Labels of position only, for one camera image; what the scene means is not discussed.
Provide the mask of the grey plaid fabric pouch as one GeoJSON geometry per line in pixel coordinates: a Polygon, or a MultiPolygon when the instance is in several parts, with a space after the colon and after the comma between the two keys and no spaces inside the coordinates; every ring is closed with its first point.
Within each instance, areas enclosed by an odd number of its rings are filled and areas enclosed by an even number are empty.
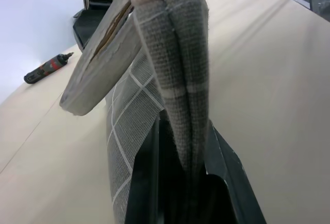
{"type": "Polygon", "coordinates": [[[76,116],[101,100],[115,224],[124,224],[134,160],[160,111],[183,167],[183,212],[196,213],[208,130],[208,7],[205,0],[114,0],[80,57],[60,106],[76,116]]]}

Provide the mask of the black storage box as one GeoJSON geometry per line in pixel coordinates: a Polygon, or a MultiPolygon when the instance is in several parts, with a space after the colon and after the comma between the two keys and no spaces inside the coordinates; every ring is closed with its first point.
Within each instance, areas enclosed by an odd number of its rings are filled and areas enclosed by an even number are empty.
{"type": "Polygon", "coordinates": [[[99,26],[107,10],[81,10],[73,16],[73,32],[76,43],[83,51],[99,26]]]}

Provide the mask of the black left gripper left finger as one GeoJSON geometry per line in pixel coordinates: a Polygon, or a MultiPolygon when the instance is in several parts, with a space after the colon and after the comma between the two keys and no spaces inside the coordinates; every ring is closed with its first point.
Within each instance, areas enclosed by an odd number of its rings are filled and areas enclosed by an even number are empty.
{"type": "Polygon", "coordinates": [[[125,224],[179,224],[184,179],[168,115],[161,111],[135,156],[125,224]]]}

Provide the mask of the black and red electric screwdriver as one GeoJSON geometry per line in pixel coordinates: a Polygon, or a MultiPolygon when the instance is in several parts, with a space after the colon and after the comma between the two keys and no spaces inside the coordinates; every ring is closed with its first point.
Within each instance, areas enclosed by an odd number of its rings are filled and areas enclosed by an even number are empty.
{"type": "Polygon", "coordinates": [[[43,63],[41,66],[36,68],[35,70],[29,72],[24,76],[24,81],[27,84],[34,84],[41,79],[45,78],[46,76],[52,74],[53,72],[59,70],[60,68],[64,67],[68,63],[68,59],[74,53],[68,54],[58,54],[57,56],[51,58],[47,62],[43,63]]]}

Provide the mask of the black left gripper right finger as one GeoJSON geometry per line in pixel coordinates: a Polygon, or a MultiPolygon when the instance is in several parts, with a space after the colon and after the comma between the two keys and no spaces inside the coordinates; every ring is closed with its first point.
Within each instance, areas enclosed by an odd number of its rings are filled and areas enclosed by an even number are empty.
{"type": "Polygon", "coordinates": [[[219,190],[216,220],[224,224],[267,224],[243,165],[226,140],[209,123],[204,164],[219,190]]]}

